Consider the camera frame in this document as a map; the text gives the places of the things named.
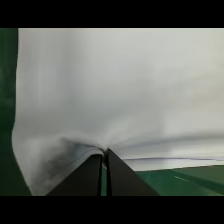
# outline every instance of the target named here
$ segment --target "white fabric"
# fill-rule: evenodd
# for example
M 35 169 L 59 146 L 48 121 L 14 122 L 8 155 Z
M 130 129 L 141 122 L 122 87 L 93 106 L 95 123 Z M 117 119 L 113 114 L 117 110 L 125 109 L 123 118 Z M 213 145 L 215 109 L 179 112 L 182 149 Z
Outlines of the white fabric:
M 13 148 L 31 191 L 55 186 L 63 139 L 135 170 L 224 164 L 223 74 L 223 29 L 20 29 Z

